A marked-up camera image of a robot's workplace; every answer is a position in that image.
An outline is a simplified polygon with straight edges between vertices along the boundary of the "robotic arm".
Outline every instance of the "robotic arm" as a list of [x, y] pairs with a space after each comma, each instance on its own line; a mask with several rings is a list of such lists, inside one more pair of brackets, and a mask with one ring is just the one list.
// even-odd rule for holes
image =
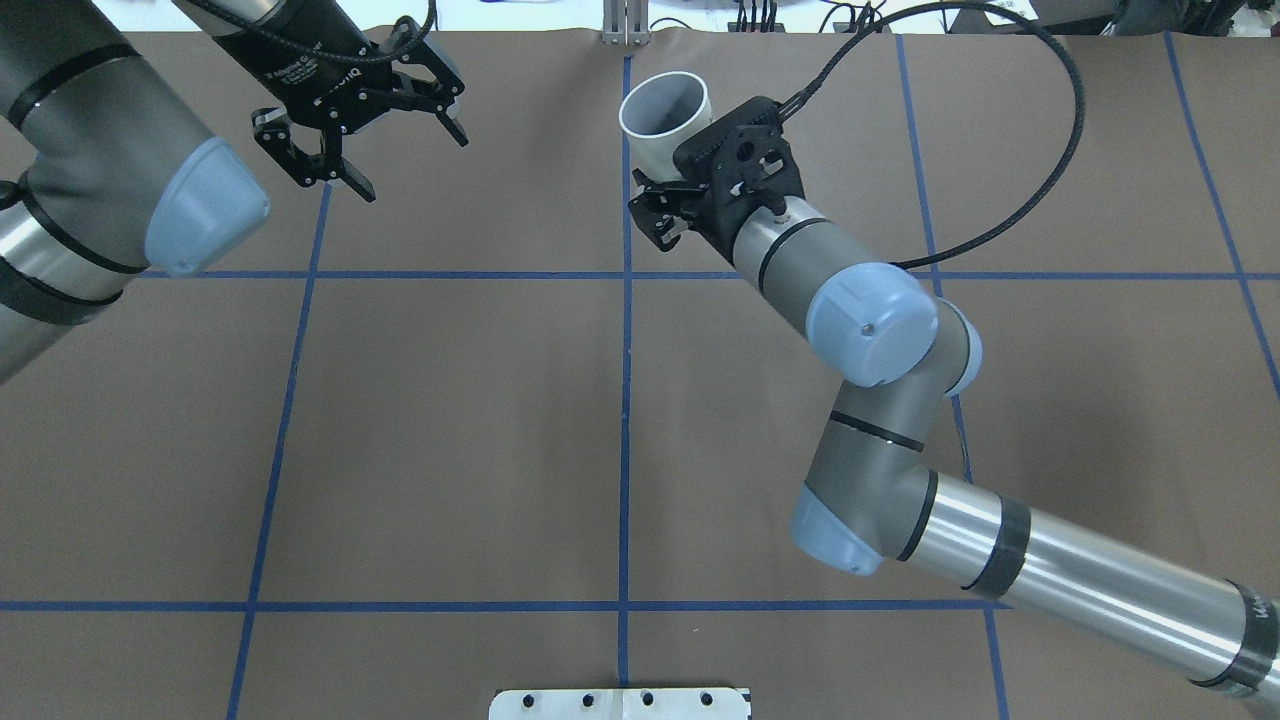
[[657, 76], [626, 97], [618, 119], [641, 187], [630, 208], [660, 250], [684, 229], [701, 233], [845, 377], [792, 519], [796, 543], [859, 575], [883, 557], [918, 565], [1128, 646], [1199, 687], [1280, 707], [1270, 598], [920, 462], [940, 400], [978, 372], [978, 333], [805, 202], [778, 102], [755, 97], [710, 115], [705, 85], [689, 73]]
[[0, 109], [40, 152], [0, 183], [0, 382], [148, 265], [198, 272], [266, 219], [230, 146], [88, 0], [0, 4]]
[[[253, 133], [298, 184], [343, 181], [372, 201], [342, 141], [393, 109], [433, 113], [467, 142], [458, 70], [411, 18], [378, 45], [334, 0], [177, 3], [280, 99], [252, 114]], [[90, 0], [0, 3], [0, 111], [40, 154], [0, 182], [0, 383], [150, 265], [198, 273], [266, 220], [268, 196], [232, 147]], [[293, 143], [293, 123], [321, 131], [319, 154]]]
[[[428, 27], [401, 18], [383, 45], [365, 37], [335, 0], [174, 3], [284, 104], [253, 113], [253, 137], [300, 186], [340, 179], [372, 202], [374, 186], [343, 159], [342, 138], [393, 109], [431, 113], [458, 145], [467, 145], [454, 104], [466, 86], [426, 35]], [[435, 79], [410, 77], [392, 63], [422, 65]], [[320, 131], [319, 154], [293, 143], [294, 123]]]

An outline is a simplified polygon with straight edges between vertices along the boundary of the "blue tape line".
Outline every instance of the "blue tape line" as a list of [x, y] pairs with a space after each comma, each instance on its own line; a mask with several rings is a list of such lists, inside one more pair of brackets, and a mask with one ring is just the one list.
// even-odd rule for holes
[[1262, 327], [1262, 318], [1258, 315], [1258, 307], [1253, 302], [1253, 291], [1249, 290], [1249, 281], [1244, 273], [1244, 264], [1240, 261], [1240, 252], [1235, 246], [1235, 236], [1231, 234], [1231, 225], [1226, 222], [1226, 211], [1222, 209], [1222, 201], [1217, 195], [1213, 173], [1210, 172], [1208, 160], [1204, 158], [1199, 131], [1196, 129], [1196, 119], [1192, 117], [1192, 106], [1187, 101], [1187, 87], [1183, 85], [1183, 72], [1178, 64], [1174, 36], [1170, 32], [1165, 32], [1165, 50], [1169, 53], [1169, 67], [1174, 72], [1174, 86], [1178, 88], [1178, 100], [1183, 105], [1187, 133], [1192, 138], [1192, 147], [1196, 150], [1196, 160], [1199, 163], [1201, 173], [1204, 176], [1204, 186], [1208, 188], [1210, 200], [1213, 201], [1213, 213], [1217, 214], [1217, 224], [1222, 231], [1222, 241], [1226, 242], [1226, 251], [1231, 256], [1231, 266], [1235, 268], [1235, 277], [1240, 282], [1240, 292], [1244, 295], [1244, 305], [1249, 310], [1249, 320], [1253, 322], [1253, 332], [1257, 334], [1258, 345], [1262, 346], [1262, 356], [1266, 360], [1267, 370], [1271, 373], [1271, 386], [1275, 389], [1276, 397], [1280, 398], [1280, 370], [1276, 369], [1276, 360], [1271, 352], [1271, 343], [1267, 341], [1267, 332]]
[[8, 600], [0, 612], [244, 612], [243, 602], [148, 600]]
[[1005, 610], [980, 598], [955, 600], [657, 600], [630, 603], [632, 612], [883, 612]]
[[618, 603], [600, 601], [476, 601], [476, 602], [259, 602], [255, 610], [262, 612], [408, 612], [408, 614], [493, 614], [493, 612], [616, 612]]
[[206, 270], [204, 273], [197, 273], [186, 278], [174, 278], [161, 270], [145, 270], [138, 274], [143, 279], [161, 279], [161, 281], [192, 281], [192, 279], [237, 279], [237, 281], [279, 281], [279, 279], [303, 279], [307, 277], [306, 270]]
[[1235, 281], [1235, 273], [1073, 273], [1073, 272], [1002, 272], [1002, 270], [938, 270], [948, 281]]
[[[1007, 610], [986, 600], [628, 600], [628, 612], [881, 612]], [[262, 614], [497, 614], [497, 612], [617, 612], [613, 600], [545, 601], [0, 601], [0, 612], [247, 612]], [[248, 646], [242, 642], [242, 650]]]
[[996, 633], [996, 614], [984, 610], [982, 615], [987, 624], [987, 652], [991, 653], [991, 670], [996, 683], [996, 708], [1000, 711], [1000, 720], [1010, 720], [1009, 694], [1005, 692], [1005, 662], [1000, 659], [1000, 635]]
[[262, 566], [266, 564], [266, 544], [271, 537], [271, 518], [275, 514], [275, 495], [280, 487], [280, 469], [284, 465], [284, 443], [289, 433], [289, 419], [293, 415], [293, 397], [298, 387], [298, 366], [302, 363], [302, 345], [307, 336], [307, 322], [311, 316], [311, 299], [315, 295], [316, 275], [320, 269], [320, 250], [324, 246], [324, 228], [329, 218], [329, 199], [333, 187], [325, 184], [320, 196], [320, 214], [316, 219], [315, 240], [311, 243], [311, 263], [307, 265], [307, 284], [302, 291], [302, 310], [298, 313], [298, 332], [293, 338], [293, 356], [289, 360], [289, 378], [284, 384], [284, 407], [280, 410], [280, 425], [275, 434], [275, 454], [271, 457], [271, 475], [266, 486], [266, 501], [262, 505], [262, 524], [257, 533], [257, 550], [253, 553], [253, 571], [250, 575], [248, 606], [244, 610], [244, 623], [241, 628], [241, 644], [236, 655], [236, 674], [232, 676], [230, 700], [227, 702], [227, 720], [234, 720], [239, 711], [241, 691], [244, 685], [244, 670], [248, 666], [248, 647], [253, 639], [253, 616], [259, 591], [262, 587]]
[[631, 273], [637, 281], [740, 281], [742, 275], [733, 272], [636, 272]]
[[[902, 82], [902, 105], [906, 109], [906, 133], [911, 140], [911, 163], [915, 167], [915, 195], [920, 201], [920, 222], [924, 225], [924, 247], [929, 255], [938, 251], [938, 245], [933, 238], [933, 213], [929, 210], [929, 190], [924, 183], [924, 158], [920, 154], [920, 135], [915, 124], [915, 102], [911, 100], [911, 77], [906, 67], [906, 44], [901, 35], [893, 36], [897, 46], [897, 69]], [[929, 274], [933, 279], [933, 293], [942, 297], [942, 279], [938, 277], [938, 265], [929, 265]]]
[[[631, 92], [631, 55], [622, 59], [622, 97]], [[622, 133], [622, 418], [618, 460], [618, 687], [631, 682], [630, 616], [631, 600], [631, 309], [635, 296], [631, 266], [631, 143]]]
[[406, 281], [620, 281], [622, 273], [611, 272], [539, 272], [539, 270], [320, 270], [328, 279], [406, 279]]
[[[1239, 281], [1236, 273], [1107, 273], [1107, 272], [1037, 272], [1037, 270], [913, 270], [925, 279], [933, 273], [945, 281]], [[306, 279], [306, 270], [212, 270], [191, 278], [170, 278], [159, 270], [147, 270], [142, 279]], [[622, 281], [621, 272], [556, 272], [556, 270], [320, 270], [316, 278], [329, 279], [480, 279], [480, 281]], [[1244, 273], [1253, 282], [1280, 281], [1280, 273]], [[632, 281], [736, 281], [741, 275], [717, 270], [635, 270]]]

